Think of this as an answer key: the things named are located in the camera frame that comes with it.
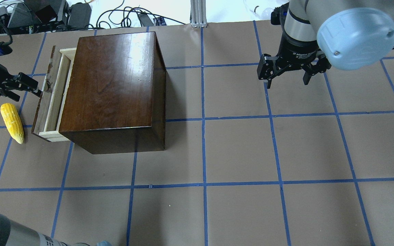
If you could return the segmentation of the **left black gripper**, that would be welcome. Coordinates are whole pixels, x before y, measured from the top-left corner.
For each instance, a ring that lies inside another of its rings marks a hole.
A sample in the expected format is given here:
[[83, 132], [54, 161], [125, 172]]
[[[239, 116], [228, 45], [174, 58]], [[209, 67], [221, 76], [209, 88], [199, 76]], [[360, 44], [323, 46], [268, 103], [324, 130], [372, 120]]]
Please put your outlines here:
[[19, 102], [20, 96], [12, 90], [27, 91], [37, 97], [42, 95], [38, 81], [22, 72], [14, 76], [10, 74], [0, 76], [0, 97]]

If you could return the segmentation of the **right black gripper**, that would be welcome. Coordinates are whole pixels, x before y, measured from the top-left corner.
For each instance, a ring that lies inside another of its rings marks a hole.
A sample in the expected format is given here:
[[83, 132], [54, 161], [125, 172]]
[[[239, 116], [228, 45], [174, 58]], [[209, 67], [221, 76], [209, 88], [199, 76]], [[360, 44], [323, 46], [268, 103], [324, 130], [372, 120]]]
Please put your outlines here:
[[266, 80], [267, 89], [270, 89], [272, 80], [283, 72], [303, 69], [305, 74], [302, 81], [304, 85], [308, 85], [312, 76], [330, 68], [331, 64], [325, 53], [319, 51], [316, 40], [300, 41], [284, 32], [277, 55], [261, 55], [257, 76], [259, 80]]

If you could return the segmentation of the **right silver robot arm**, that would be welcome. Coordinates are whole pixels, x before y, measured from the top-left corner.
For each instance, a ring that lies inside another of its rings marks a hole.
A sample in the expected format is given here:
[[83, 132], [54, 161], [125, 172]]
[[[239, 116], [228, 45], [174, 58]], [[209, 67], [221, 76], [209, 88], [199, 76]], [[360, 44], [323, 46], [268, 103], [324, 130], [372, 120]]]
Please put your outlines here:
[[394, 50], [394, 0], [290, 0], [276, 7], [271, 24], [282, 35], [275, 56], [262, 54], [259, 80], [303, 70], [303, 83], [334, 67], [357, 70]]

